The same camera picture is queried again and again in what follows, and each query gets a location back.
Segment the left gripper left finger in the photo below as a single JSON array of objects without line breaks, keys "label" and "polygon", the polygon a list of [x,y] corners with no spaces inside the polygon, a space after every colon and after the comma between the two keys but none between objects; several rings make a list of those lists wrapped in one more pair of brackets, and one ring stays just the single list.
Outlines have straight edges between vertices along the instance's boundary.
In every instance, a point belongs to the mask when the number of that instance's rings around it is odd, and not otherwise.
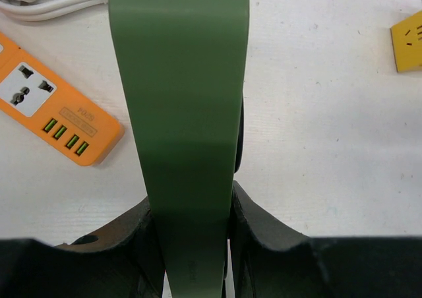
[{"label": "left gripper left finger", "polygon": [[161,297],[164,270],[147,198],[71,244],[1,240],[2,297]]}]

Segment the orange power strip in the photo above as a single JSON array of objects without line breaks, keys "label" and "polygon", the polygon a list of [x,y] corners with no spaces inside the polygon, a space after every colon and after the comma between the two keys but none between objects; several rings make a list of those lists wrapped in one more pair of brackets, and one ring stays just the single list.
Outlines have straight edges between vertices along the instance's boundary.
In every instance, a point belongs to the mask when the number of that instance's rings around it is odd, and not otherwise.
[{"label": "orange power strip", "polygon": [[101,163],[122,124],[1,35],[1,110],[79,166]]}]

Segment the yellow cube socket adapter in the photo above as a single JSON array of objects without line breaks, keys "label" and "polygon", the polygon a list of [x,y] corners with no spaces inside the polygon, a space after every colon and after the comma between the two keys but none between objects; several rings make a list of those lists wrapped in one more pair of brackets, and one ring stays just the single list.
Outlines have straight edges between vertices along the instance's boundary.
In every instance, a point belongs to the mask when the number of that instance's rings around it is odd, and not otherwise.
[{"label": "yellow cube socket adapter", "polygon": [[421,14],[419,11],[390,29],[396,70],[399,73],[421,70]]}]

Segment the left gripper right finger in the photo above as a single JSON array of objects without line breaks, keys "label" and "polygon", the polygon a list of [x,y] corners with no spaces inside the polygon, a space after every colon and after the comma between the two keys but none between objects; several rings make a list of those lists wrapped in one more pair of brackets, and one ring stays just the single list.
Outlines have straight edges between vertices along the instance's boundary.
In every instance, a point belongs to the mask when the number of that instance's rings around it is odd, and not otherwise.
[{"label": "left gripper right finger", "polygon": [[233,186],[236,297],[420,297],[421,238],[309,237]]}]

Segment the green power strip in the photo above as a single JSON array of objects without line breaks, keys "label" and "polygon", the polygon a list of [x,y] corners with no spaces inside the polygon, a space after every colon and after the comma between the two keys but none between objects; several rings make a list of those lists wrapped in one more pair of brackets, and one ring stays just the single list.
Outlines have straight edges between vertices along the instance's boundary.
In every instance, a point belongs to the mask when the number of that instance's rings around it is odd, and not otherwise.
[{"label": "green power strip", "polygon": [[220,297],[249,0],[109,0],[109,23],[174,297]]}]

